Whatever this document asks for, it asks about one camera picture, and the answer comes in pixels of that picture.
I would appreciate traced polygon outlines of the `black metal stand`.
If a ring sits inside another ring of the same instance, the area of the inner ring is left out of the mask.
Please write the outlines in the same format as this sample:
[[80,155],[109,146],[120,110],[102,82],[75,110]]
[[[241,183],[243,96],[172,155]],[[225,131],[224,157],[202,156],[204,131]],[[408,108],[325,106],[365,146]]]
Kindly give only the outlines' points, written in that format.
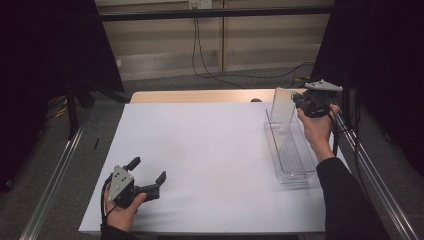
[[67,109],[68,109],[68,119],[69,119],[69,137],[68,139],[72,139],[74,135],[77,133],[79,124],[78,124],[78,116],[76,109],[76,101],[75,94],[71,83],[68,83],[66,90],[66,100],[67,100]]

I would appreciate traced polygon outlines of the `person's left hand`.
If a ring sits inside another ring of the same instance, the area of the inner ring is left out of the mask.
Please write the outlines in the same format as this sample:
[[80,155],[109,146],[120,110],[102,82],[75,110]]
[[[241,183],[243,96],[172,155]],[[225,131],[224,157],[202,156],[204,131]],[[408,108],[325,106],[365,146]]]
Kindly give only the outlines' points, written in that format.
[[132,230],[135,215],[139,207],[145,201],[147,195],[145,193],[140,193],[127,208],[121,208],[115,202],[109,202],[107,200],[109,191],[105,192],[104,197],[106,198],[104,204],[107,225],[124,232],[130,232]]

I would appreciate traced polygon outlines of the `aluminium rail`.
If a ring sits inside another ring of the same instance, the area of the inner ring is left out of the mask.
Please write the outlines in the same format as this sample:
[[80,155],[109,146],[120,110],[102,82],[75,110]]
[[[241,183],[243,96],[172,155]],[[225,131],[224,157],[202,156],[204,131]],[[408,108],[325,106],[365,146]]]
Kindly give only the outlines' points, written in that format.
[[340,124],[341,133],[354,151],[354,162],[357,165],[358,175],[360,178],[366,177],[368,179],[400,238],[402,240],[419,240],[419,235],[406,213],[385,184],[371,157],[359,141],[359,135],[348,127],[340,114],[337,115],[337,121]]
[[78,147],[90,115],[90,110],[82,112],[82,116],[79,118],[80,124],[76,128],[74,135],[67,141],[57,166],[55,167],[55,170],[52,173],[49,182],[35,207],[35,210],[31,214],[29,221],[20,235],[19,240],[37,240],[63,177]]

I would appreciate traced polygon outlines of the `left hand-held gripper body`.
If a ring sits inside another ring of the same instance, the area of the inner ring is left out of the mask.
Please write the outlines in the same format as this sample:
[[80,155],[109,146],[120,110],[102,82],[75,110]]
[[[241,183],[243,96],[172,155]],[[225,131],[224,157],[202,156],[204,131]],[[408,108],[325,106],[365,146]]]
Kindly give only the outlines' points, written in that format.
[[154,184],[147,186],[136,186],[134,177],[130,174],[135,165],[121,167],[116,165],[111,174],[111,186],[109,192],[109,202],[115,202],[121,208],[128,208],[134,199],[140,194],[147,195],[145,202],[158,199],[160,197],[160,178]]

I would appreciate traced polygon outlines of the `black curtain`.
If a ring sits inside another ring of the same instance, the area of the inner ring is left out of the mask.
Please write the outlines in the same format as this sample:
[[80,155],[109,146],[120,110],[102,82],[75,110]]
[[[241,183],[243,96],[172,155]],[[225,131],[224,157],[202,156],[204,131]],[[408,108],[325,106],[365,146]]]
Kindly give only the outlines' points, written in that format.
[[334,0],[312,76],[356,88],[424,176],[424,0]]
[[49,101],[123,83],[95,0],[0,0],[0,191],[12,188]]

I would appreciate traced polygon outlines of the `clear plastic box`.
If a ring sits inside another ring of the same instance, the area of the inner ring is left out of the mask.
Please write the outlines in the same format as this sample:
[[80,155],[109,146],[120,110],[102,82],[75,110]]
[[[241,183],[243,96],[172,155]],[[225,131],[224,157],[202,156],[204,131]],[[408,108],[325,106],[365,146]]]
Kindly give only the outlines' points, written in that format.
[[306,184],[315,173],[315,160],[297,118],[294,91],[276,88],[266,110],[264,128],[277,181]]

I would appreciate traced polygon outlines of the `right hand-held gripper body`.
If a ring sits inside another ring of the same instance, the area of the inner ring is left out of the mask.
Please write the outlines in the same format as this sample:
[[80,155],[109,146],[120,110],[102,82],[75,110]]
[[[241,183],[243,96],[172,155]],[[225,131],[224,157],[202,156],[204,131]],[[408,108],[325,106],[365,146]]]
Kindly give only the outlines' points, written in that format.
[[342,92],[341,86],[334,85],[325,80],[306,83],[303,103],[300,107],[309,118],[326,116],[330,112],[330,105],[335,102],[337,93]]

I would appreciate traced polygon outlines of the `wooden table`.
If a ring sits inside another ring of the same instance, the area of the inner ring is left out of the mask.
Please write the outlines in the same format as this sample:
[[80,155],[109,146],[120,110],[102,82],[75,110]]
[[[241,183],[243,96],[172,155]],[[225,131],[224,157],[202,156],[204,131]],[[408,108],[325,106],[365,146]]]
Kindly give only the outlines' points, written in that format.
[[274,89],[139,91],[132,95],[130,103],[233,103],[253,99],[272,102],[274,92]]

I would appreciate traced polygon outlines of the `white wall socket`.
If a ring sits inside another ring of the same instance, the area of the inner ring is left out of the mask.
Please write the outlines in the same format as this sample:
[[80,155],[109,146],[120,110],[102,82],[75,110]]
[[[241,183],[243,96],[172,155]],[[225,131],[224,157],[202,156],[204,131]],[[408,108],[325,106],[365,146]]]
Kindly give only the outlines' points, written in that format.
[[212,0],[189,0],[188,6],[190,10],[195,9],[211,9]]

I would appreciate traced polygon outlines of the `white table mat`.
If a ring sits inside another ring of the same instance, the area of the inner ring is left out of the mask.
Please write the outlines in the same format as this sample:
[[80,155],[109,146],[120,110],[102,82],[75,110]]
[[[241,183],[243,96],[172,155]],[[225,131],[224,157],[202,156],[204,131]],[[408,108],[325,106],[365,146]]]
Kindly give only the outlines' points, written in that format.
[[148,185],[165,173],[160,197],[141,206],[137,233],[160,235],[312,233],[325,228],[317,178],[278,183],[264,121],[266,103],[125,106],[99,178],[141,159]]

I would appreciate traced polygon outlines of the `person's right hand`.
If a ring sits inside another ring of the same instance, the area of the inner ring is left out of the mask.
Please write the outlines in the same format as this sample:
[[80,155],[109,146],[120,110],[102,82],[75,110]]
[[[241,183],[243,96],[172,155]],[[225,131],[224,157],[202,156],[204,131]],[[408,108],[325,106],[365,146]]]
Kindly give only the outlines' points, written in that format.
[[297,117],[303,123],[305,137],[316,154],[332,151],[329,144],[330,133],[333,129],[332,119],[339,110],[338,105],[331,104],[329,116],[309,118],[302,109],[297,109]]

